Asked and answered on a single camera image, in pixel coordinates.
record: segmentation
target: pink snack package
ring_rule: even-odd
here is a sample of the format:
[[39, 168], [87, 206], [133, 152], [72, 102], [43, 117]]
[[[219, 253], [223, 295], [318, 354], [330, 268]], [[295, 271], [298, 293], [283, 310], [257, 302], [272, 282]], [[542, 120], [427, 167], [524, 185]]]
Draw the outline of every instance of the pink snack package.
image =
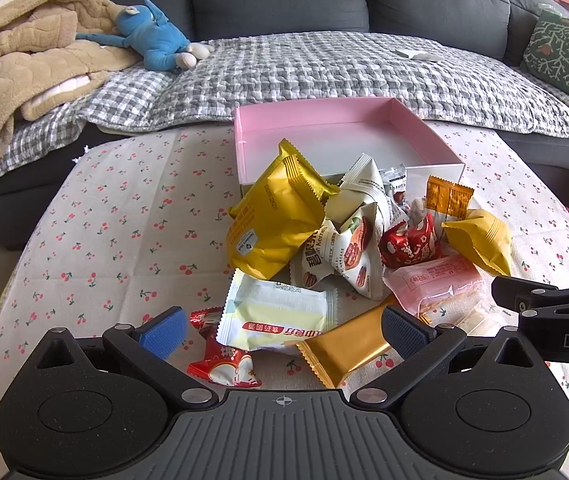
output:
[[475, 265], [457, 254], [397, 270], [386, 268], [384, 281], [402, 308], [417, 316], [434, 301], [473, 290], [482, 278]]

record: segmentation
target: metal screw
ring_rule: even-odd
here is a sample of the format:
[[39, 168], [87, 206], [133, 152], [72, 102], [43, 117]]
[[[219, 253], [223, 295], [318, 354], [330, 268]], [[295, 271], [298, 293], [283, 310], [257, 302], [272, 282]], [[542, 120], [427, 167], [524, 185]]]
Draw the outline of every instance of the metal screw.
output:
[[202, 404], [212, 397], [212, 393], [204, 388], [189, 388], [182, 392], [182, 400], [190, 404]]
[[379, 404], [387, 400], [387, 392], [380, 388], [363, 388], [358, 391], [356, 398], [367, 404]]

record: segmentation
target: table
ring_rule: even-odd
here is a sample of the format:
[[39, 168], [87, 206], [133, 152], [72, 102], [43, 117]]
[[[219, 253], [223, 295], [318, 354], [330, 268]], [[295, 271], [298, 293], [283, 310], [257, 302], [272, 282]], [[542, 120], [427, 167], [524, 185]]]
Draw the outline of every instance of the table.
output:
[[[475, 190], [471, 206], [513, 232], [513, 275], [569, 287], [562, 204], [492, 130], [430, 124], [466, 162], [461, 181]], [[235, 168], [233, 130], [224, 123], [118, 140], [84, 155], [40, 220], [0, 304], [0, 398], [53, 326], [91, 337], [116, 322], [139, 325], [174, 304], [188, 312], [222, 304], [232, 274], [226, 210], [240, 199]], [[342, 286], [341, 320], [373, 305]], [[453, 302], [430, 316], [455, 322], [465, 308]], [[516, 322], [503, 315], [504, 324]], [[203, 351], [204, 340], [190, 330], [169, 361], [185, 370]], [[400, 361], [391, 351], [357, 370], [342, 384], [345, 395]], [[569, 365], [550, 367], [569, 396]], [[254, 368], [264, 388], [322, 387], [302, 358], [257, 352]], [[0, 457], [0, 477], [4, 471]], [[569, 476], [569, 455], [562, 471]]]

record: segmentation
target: gray checkered blanket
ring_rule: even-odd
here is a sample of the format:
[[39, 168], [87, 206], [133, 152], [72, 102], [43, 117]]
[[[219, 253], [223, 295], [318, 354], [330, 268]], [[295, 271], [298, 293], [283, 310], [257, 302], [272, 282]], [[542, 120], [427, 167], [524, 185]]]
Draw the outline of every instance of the gray checkered blanket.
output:
[[[152, 132], [196, 121], [230, 121], [238, 106], [308, 98], [392, 96], [423, 119], [569, 137], [565, 98], [497, 60], [436, 41], [306, 32], [212, 44], [213, 56], [193, 70], [149, 72], [139, 64], [21, 125], [0, 159], [0, 176], [71, 144], [87, 121]], [[424, 50], [445, 60], [409, 60], [396, 49]]]

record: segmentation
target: beige fleece blanket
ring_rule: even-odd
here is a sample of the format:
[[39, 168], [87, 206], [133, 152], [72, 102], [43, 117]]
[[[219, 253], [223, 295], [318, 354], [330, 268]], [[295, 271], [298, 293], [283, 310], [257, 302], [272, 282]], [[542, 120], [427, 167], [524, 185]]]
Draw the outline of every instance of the beige fleece blanket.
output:
[[[76, 32], [114, 32], [121, 9], [109, 0], [0, 2], [0, 157], [11, 142], [17, 110], [35, 120], [138, 61], [130, 49], [74, 40]], [[79, 76], [86, 76], [84, 84], [62, 85]]]

